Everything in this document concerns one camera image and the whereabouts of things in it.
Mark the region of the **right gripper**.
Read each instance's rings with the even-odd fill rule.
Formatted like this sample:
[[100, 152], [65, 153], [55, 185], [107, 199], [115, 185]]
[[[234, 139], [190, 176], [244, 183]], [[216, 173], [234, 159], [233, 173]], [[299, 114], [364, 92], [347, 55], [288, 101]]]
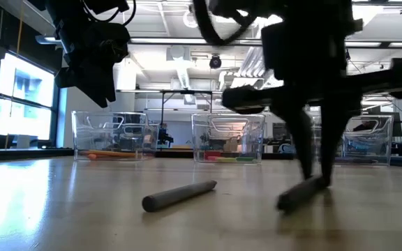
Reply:
[[290, 131], [304, 179], [312, 177], [311, 118], [304, 110], [294, 110], [304, 105], [338, 109], [340, 113], [322, 111], [321, 185], [331, 185], [338, 143], [348, 121], [361, 109], [362, 96], [388, 93], [402, 99], [402, 58], [393, 58], [388, 69], [347, 73], [346, 38], [363, 28], [363, 20], [352, 18], [266, 26], [262, 30], [264, 65], [282, 86], [261, 90], [241, 86], [222, 95], [223, 106], [239, 114], [255, 114], [266, 107], [276, 111]]

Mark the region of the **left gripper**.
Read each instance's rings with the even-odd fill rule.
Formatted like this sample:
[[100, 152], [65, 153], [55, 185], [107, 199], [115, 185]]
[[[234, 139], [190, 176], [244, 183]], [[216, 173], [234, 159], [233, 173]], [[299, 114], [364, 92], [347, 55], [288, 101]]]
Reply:
[[122, 24], [60, 21], [57, 37], [64, 46], [66, 67], [55, 76], [59, 88], [76, 87], [99, 107], [116, 100], [114, 64], [128, 55], [131, 39]]

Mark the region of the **grey marker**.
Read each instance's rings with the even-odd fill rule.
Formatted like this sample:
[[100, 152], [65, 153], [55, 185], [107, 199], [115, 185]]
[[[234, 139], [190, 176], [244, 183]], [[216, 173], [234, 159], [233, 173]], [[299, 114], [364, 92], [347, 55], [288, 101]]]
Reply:
[[216, 185], [216, 181], [210, 180], [147, 195], [142, 199], [142, 208], [148, 213], [153, 213], [181, 201], [211, 192]]
[[319, 192], [330, 185], [329, 179], [323, 176], [312, 176], [296, 184], [278, 196], [276, 208], [279, 211], [290, 212], [310, 201]]

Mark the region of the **orange pencil pink eraser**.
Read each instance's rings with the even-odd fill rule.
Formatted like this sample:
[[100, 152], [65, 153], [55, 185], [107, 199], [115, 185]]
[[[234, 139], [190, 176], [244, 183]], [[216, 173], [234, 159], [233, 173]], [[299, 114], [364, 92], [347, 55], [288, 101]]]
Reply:
[[80, 155], [88, 155], [90, 153], [96, 154], [98, 158], [140, 158], [142, 155], [139, 153], [118, 152], [118, 151], [100, 151], [100, 150], [87, 150], [80, 151]]

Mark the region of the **clear plastic bin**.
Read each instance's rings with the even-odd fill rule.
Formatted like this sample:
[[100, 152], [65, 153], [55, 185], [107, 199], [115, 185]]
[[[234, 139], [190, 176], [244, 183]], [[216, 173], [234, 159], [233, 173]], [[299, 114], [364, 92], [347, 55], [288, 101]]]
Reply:
[[338, 141], [338, 165], [388, 166], [391, 158], [394, 117], [361, 115], [352, 117]]
[[265, 117], [260, 114], [193, 114], [193, 158], [204, 160], [205, 151], [220, 151], [221, 157], [262, 159]]
[[80, 151], [100, 150], [139, 153], [140, 158], [97, 160], [141, 161], [155, 156], [158, 128], [138, 112], [72, 112], [75, 160], [90, 160]]

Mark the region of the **large window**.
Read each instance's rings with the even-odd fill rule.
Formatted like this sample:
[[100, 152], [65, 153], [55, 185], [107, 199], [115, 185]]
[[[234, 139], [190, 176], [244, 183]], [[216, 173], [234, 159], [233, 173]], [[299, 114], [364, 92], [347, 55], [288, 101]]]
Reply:
[[5, 54], [0, 60], [0, 135], [48, 140], [53, 104], [53, 74], [14, 54]]

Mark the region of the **white ceiling ducts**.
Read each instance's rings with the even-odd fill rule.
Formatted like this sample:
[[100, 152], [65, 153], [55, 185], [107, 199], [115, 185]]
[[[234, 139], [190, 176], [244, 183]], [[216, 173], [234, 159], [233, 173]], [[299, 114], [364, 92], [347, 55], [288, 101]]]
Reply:
[[220, 71], [218, 91], [243, 86], [257, 90], [283, 86], [283, 81], [274, 77], [274, 71], [266, 69], [261, 47], [251, 47], [240, 66], [230, 66]]

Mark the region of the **black background stand frame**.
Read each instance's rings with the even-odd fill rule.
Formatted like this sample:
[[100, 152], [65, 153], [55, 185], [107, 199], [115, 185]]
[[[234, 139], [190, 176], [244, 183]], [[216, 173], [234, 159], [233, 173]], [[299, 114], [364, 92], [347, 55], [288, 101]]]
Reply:
[[175, 94], [181, 95], [191, 95], [194, 98], [196, 96], [202, 96], [207, 101], [207, 108], [205, 109], [186, 109], [187, 112], [190, 113], [190, 117], [196, 112], [208, 112], [212, 113], [212, 103], [213, 103], [213, 91], [205, 91], [205, 90], [193, 90], [193, 89], [179, 89], [179, 90], [160, 90], [161, 94], [161, 108], [159, 111], [161, 112], [161, 121], [158, 127], [158, 146], [167, 146], [168, 148], [174, 143], [174, 138], [168, 134], [168, 130], [164, 128], [164, 111], [166, 102], [171, 99]]

